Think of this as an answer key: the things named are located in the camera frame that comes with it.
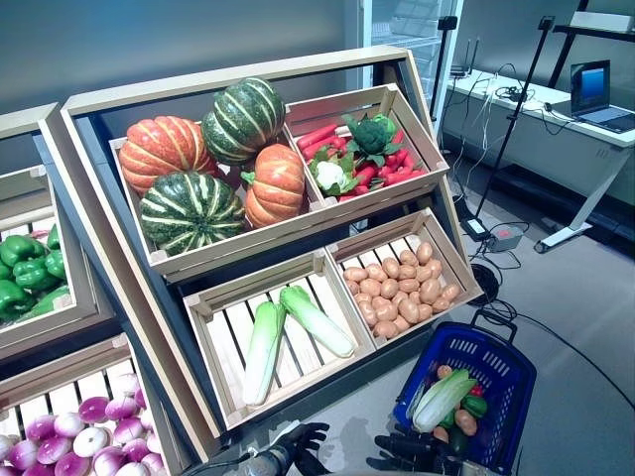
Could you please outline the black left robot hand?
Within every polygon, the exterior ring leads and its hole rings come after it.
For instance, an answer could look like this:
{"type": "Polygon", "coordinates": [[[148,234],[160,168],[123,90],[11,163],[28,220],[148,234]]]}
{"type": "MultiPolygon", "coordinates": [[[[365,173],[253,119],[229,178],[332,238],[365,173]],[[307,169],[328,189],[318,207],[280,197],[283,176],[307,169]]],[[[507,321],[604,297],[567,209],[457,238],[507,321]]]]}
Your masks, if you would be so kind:
{"type": "Polygon", "coordinates": [[[300,423],[290,432],[283,435],[280,444],[286,449],[296,468],[304,476],[330,474],[311,453],[317,452],[319,445],[326,440],[329,424],[325,422],[300,423]]]}

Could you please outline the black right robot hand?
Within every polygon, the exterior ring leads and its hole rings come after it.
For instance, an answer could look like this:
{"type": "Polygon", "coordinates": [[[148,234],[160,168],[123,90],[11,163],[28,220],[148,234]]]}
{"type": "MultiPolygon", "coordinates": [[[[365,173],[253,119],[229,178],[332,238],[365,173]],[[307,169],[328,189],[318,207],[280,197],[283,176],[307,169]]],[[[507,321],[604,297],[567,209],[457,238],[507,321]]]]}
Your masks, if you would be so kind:
{"type": "Polygon", "coordinates": [[[367,457],[366,463],[377,470],[429,472],[443,474],[448,446],[427,433],[377,435],[379,457],[367,457]]]}

